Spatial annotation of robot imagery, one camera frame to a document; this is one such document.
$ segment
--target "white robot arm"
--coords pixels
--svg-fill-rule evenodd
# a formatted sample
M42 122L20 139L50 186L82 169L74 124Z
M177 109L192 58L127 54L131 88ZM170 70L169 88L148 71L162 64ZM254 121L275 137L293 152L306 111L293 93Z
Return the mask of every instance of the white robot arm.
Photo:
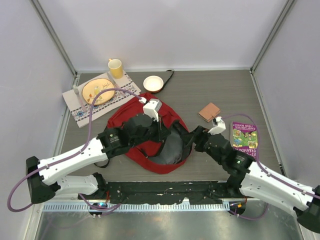
M97 138L93 138L78 156L43 169L28 178L31 202L38 204L56 195L74 193L100 199L107 190L107 183L101 174L94 173L89 176L67 174L90 164L106 165L109 159L125 154L131 147L145 141L160 142L165 139L170 131L160 121L158 115L160 107L161 102L158 99L151 99L143 107L144 114L130 118L122 128L106 128ZM312 188L290 180L255 161L244 152L233 149L230 142L220 134L225 129L224 121L221 117L217 117L213 120L213 128L198 126L181 138L186 145L195 143L197 152L206 152L230 174L226 182L226 190L229 193L238 193L272 204L297 217L298 222L307 229L320 233L320 200L317 197L320 196L320 186ZM80 149L82 146L42 160L31 157L26 161L27 172L48 166Z

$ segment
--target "book cover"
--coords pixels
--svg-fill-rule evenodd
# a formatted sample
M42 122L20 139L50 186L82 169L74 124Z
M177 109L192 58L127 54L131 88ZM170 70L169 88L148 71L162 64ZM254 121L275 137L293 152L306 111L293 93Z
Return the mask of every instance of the book cover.
M248 123L232 122L230 142L234 149L256 159L258 147L257 126Z

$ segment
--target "placemat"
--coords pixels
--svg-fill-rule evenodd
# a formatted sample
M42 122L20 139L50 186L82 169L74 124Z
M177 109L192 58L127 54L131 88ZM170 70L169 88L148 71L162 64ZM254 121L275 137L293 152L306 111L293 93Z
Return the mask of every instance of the placemat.
M109 79L109 77L107 73L103 73L99 76L96 76L90 79L89 81L94 79ZM62 94L64 101L68 106L71 112L71 115L73 116L79 128L82 128L83 126L89 123L90 104L86 103L86 101L82 97L82 90L89 81L78 86L79 96L82 99L85 111L82 110L78 100L78 96L75 94L73 90L66 91ZM123 71L123 77L120 79L115 79L115 81L119 85L119 87L122 89L128 90L137 95L141 92L140 88L132 81L132 79L129 77L129 75L125 71ZM94 121L97 118L101 117L102 115L106 114L107 112L120 107L121 105L125 104L132 98L134 98L134 96L130 95L129 93L125 93L125 96L123 96L122 94L119 93L119 91L116 91L113 98L111 98L109 101L107 101L104 104L93 107L92 120Z

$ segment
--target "yellow mug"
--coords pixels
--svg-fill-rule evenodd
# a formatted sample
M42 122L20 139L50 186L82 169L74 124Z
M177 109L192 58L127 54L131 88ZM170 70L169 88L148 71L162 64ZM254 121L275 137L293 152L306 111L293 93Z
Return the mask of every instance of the yellow mug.
M120 79L124 75L122 62L119 59L109 59L108 67L110 69L110 73L115 79Z

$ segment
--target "small white bowl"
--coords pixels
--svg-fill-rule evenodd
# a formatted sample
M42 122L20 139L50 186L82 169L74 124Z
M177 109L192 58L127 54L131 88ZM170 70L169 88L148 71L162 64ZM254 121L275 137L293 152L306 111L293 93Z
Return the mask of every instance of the small white bowl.
M148 76L143 81L143 87L150 93L159 92L164 86L164 81L159 76Z

